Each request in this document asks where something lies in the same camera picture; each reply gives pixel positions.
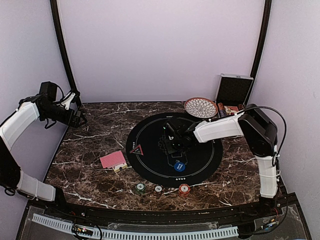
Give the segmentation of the red triangular all-in marker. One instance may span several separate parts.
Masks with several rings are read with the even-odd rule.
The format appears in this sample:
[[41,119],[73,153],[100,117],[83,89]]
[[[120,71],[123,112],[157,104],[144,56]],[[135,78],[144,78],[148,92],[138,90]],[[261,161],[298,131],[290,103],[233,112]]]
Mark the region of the red triangular all-in marker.
[[137,145],[134,149],[132,149],[130,152],[130,154],[136,154],[136,155],[141,155],[143,156],[143,150],[142,150],[142,146],[139,144]]

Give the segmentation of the red poker chip stack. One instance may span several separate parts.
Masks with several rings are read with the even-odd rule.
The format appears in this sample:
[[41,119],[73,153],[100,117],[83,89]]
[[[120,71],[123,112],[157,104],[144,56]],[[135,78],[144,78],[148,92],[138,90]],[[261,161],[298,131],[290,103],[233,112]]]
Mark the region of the red poker chip stack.
[[187,197],[190,193],[190,186],[188,184],[181,184],[178,188],[178,194],[181,197]]

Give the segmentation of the orange black poker chip stack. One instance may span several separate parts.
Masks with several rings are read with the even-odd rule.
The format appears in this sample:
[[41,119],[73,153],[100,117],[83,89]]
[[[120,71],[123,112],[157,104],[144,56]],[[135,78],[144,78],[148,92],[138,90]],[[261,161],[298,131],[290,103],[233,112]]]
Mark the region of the orange black poker chip stack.
[[156,186],[154,187],[153,192],[154,192],[155,194],[161,194],[161,193],[163,192],[163,187],[162,187],[161,185],[156,185]]

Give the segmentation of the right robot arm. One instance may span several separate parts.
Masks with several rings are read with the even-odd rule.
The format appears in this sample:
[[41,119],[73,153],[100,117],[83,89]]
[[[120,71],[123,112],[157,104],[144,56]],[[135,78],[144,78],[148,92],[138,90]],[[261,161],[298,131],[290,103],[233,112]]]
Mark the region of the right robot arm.
[[203,120],[185,125],[177,118],[170,118],[163,126],[165,153],[170,155],[178,151],[185,152],[197,143],[244,137],[258,162],[260,196],[264,198],[255,205],[255,213],[266,217],[275,208],[272,198],[278,191],[278,158],[283,143],[278,141],[277,125],[264,110],[279,113],[272,107],[250,104],[233,115],[214,121]]

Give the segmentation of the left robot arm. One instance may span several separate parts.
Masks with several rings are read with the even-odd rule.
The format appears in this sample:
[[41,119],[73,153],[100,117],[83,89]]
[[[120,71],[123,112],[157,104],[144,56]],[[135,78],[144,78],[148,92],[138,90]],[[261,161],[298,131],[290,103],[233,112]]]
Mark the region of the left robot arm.
[[57,100],[60,87],[53,82],[41,83],[39,93],[21,99],[18,108],[0,125],[0,185],[5,193],[14,196],[19,193],[29,199],[51,203],[51,210],[60,218],[67,218],[71,213],[65,203],[63,190],[26,174],[11,154],[17,139],[35,121],[46,121],[45,129],[57,122],[69,127],[78,128],[87,123],[85,115],[70,108],[79,97],[75,90],[63,94]]

